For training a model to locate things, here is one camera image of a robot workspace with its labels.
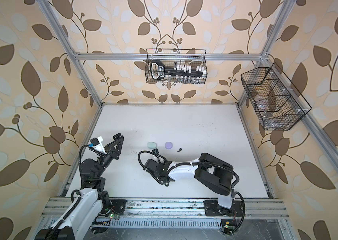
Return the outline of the mint green charging case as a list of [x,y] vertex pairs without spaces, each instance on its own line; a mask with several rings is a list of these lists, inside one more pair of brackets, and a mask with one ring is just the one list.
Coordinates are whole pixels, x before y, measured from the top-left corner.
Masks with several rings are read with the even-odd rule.
[[155,142],[148,142],[147,143],[147,147],[151,150],[156,149],[157,148],[157,144]]

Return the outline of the purple round earbud case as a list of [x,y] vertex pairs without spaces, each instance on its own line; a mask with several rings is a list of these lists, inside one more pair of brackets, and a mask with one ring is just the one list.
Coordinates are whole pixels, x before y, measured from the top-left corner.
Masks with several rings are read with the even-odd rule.
[[173,143],[172,142],[166,142],[165,143],[165,148],[168,149],[168,150],[172,149],[173,148]]

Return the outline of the black round earbud case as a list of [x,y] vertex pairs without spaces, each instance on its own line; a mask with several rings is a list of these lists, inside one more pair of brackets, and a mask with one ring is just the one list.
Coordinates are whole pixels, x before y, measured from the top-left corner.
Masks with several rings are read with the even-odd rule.
[[123,138],[124,138],[124,136],[121,133],[118,133],[118,134],[113,136],[114,141],[116,141],[118,139],[123,139]]

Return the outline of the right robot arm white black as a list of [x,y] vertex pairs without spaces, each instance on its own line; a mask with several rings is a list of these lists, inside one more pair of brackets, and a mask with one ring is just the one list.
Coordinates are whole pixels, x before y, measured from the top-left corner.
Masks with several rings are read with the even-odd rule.
[[170,183],[183,179],[195,179],[217,194],[216,202],[205,206],[208,217],[244,213],[244,198],[235,190],[240,177],[229,163],[208,153],[202,153],[190,162],[172,162],[160,155],[158,149],[141,151],[137,159],[142,169],[162,186],[168,187]]

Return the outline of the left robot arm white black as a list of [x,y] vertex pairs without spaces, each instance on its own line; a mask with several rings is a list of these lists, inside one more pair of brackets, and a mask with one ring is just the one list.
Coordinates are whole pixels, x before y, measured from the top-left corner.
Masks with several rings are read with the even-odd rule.
[[113,212],[102,175],[113,160],[119,159],[124,136],[114,135],[113,141],[105,146],[102,141],[102,137],[92,138],[80,148],[81,187],[71,192],[72,204],[64,214],[51,227],[40,230],[36,240],[82,240],[97,216]]

